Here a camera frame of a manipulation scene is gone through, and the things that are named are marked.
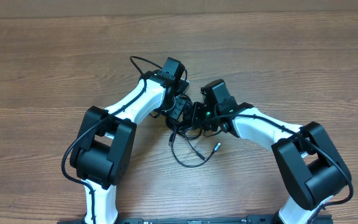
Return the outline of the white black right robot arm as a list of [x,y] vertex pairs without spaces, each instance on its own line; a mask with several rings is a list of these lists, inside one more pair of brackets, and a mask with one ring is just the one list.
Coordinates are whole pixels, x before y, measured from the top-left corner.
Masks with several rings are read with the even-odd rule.
[[320,211],[352,198],[351,173],[325,128],[317,122],[290,124],[263,114],[248,103],[237,103],[224,80],[200,90],[194,125],[220,130],[253,141],[273,153],[289,198],[270,223],[332,223]]

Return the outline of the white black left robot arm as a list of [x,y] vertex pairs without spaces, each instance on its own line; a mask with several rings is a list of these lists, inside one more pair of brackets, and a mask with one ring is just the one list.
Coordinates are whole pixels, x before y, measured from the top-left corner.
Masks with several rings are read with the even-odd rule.
[[78,223],[117,223],[116,187],[129,166],[137,126],[152,111],[178,118],[180,95],[188,89],[187,71],[178,60],[167,58],[140,80],[121,101],[106,108],[87,109],[76,140],[63,156],[76,177],[63,175],[85,188],[86,213]]

